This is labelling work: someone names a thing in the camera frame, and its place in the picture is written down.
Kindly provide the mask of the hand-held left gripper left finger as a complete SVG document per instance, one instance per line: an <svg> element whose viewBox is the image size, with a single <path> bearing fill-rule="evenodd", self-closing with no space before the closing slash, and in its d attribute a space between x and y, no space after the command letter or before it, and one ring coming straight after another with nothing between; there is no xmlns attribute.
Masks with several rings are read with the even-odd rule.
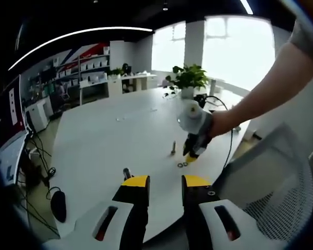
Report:
<svg viewBox="0 0 313 250"><path fill-rule="evenodd" d="M76 220L62 239L42 249L142 249L148 224L149 176L125 180L109 201L101 201Z"/></svg>

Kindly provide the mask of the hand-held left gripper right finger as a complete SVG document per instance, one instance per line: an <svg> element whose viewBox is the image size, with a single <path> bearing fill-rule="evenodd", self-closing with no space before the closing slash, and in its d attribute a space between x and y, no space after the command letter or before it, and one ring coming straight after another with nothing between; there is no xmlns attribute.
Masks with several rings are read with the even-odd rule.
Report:
<svg viewBox="0 0 313 250"><path fill-rule="evenodd" d="M182 176L183 220L189 249L279 249L258 229L253 217L220 199L199 176Z"/></svg>

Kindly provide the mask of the person's right hand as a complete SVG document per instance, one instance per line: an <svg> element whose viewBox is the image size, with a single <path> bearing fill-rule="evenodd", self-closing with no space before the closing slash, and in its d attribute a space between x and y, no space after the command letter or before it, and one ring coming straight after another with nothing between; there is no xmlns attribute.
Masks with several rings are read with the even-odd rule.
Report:
<svg viewBox="0 0 313 250"><path fill-rule="evenodd" d="M215 111L212 116L213 123L210 131L212 138L225 134L237 126L237 122L230 111Z"/></svg>

